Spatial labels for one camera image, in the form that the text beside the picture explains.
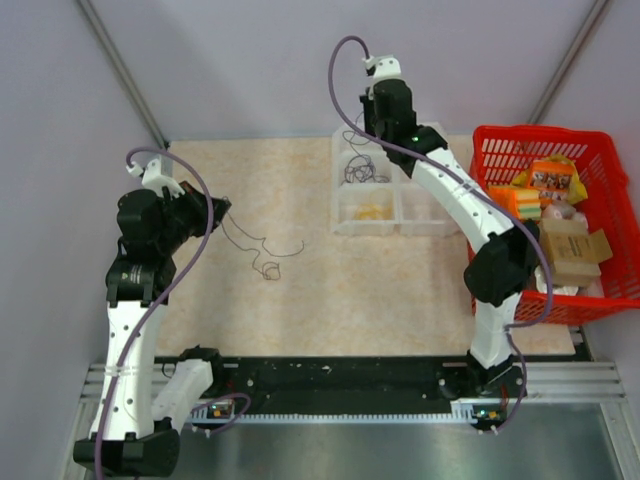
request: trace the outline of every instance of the red plastic basket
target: red plastic basket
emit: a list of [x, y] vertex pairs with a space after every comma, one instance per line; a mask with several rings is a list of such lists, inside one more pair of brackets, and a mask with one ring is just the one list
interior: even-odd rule
[[[511, 182], [533, 160], [554, 153], [575, 161], [587, 187], [589, 198], [577, 207], [586, 214], [590, 231], [604, 229], [613, 250], [613, 258], [600, 264], [605, 297], [555, 295], [547, 322], [583, 325], [640, 308], [640, 230], [627, 194], [629, 179], [609, 135], [531, 125], [481, 126], [473, 134], [473, 147], [470, 174], [483, 189]], [[525, 291], [516, 320], [538, 317], [545, 298], [543, 293]]]

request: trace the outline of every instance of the plastic storage tray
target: plastic storage tray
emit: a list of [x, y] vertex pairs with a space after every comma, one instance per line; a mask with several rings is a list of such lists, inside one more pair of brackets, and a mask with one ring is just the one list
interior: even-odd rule
[[[438, 124], [433, 126], [444, 136]], [[389, 235], [398, 231], [402, 235], [447, 236], [458, 230], [458, 226], [433, 196], [420, 187], [400, 169], [389, 162], [384, 150], [376, 144], [358, 143], [354, 148], [351, 129], [340, 127], [332, 137], [332, 185], [331, 185], [331, 231], [341, 235]], [[347, 167], [360, 167], [364, 175], [370, 176], [367, 158], [375, 168], [373, 178], [360, 183], [357, 173]], [[360, 220], [355, 217], [363, 209], [377, 208], [384, 212], [384, 219]]]

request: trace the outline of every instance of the black wire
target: black wire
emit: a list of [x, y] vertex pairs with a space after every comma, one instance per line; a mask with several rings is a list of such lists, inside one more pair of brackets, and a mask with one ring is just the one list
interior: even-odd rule
[[[356, 123], [358, 123], [362, 115], [364, 115], [364, 112], [361, 112], [356, 117]], [[362, 141], [354, 141], [355, 137], [361, 138]], [[373, 181], [373, 183], [389, 183], [391, 181], [386, 175], [377, 175], [376, 166], [371, 159], [371, 155], [360, 153], [356, 148], [371, 143], [371, 140], [361, 137], [354, 130], [343, 131], [342, 139], [349, 144], [351, 150], [355, 153], [355, 156], [351, 157], [347, 166], [344, 168], [342, 185], [345, 183], [367, 183], [370, 180]]]
[[[244, 230], [240, 225], [238, 225], [236, 223], [236, 221], [234, 220], [234, 218], [229, 214], [229, 212], [227, 212], [227, 214], [225, 215], [225, 218], [228, 218], [231, 223], [233, 223], [233, 225], [240, 230], [246, 237], [250, 238], [251, 240], [255, 240], [260, 242], [260, 245], [262, 246], [262, 248], [264, 249], [265, 252], [267, 252], [270, 256], [275, 257], [275, 258], [287, 258], [287, 257], [295, 257], [296, 255], [300, 255], [303, 251], [304, 251], [304, 240], [302, 241], [302, 247], [300, 248], [300, 250], [298, 250], [297, 252], [294, 253], [286, 253], [284, 255], [279, 255], [279, 254], [275, 254], [273, 252], [271, 252], [267, 246], [265, 245], [266, 241], [267, 241], [267, 237], [254, 237], [253, 235], [251, 235], [250, 233], [247, 233], [246, 230]], [[260, 250], [258, 250], [257, 248], [254, 247], [249, 247], [249, 248], [244, 248], [242, 246], [240, 246], [235, 240], [233, 240], [230, 236], [229, 233], [227, 232], [227, 229], [224, 226], [224, 221], [220, 222], [220, 226], [222, 227], [222, 231], [224, 232], [224, 236], [227, 237], [227, 240], [229, 240], [238, 250], [241, 250], [243, 252], [256, 252], [256, 256], [253, 259], [253, 262], [251, 262], [251, 268], [253, 270], [255, 270], [256, 272], [258, 272], [263, 279], [265, 280], [280, 280], [281, 274], [280, 274], [280, 264], [278, 262], [265, 262], [262, 265], [262, 268], [258, 268], [256, 266], [256, 262], [258, 261], [258, 258], [260, 257], [260, 255], [262, 254], [262, 252]]]

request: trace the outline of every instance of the brown box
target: brown box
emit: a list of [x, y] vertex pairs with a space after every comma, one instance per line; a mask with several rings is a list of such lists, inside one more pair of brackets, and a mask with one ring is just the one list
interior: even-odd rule
[[543, 218], [539, 226], [554, 285], [588, 287], [600, 277], [598, 264], [613, 256], [603, 230], [589, 234], [581, 222], [555, 218]]

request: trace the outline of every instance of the white wall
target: white wall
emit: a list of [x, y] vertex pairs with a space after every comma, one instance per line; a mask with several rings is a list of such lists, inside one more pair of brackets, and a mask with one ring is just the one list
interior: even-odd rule
[[[616, 0], [545, 123], [608, 132], [631, 179], [640, 217], [640, 2]], [[640, 425], [640, 312], [595, 323], [593, 348], [617, 362]]]
[[[170, 139], [328, 134], [327, 63], [346, 34], [395, 54], [449, 132], [526, 121], [592, 0], [94, 0]], [[360, 111], [355, 46], [337, 66]]]
[[71, 0], [0, 3], [0, 465], [52, 479], [87, 366], [128, 148], [151, 141]]

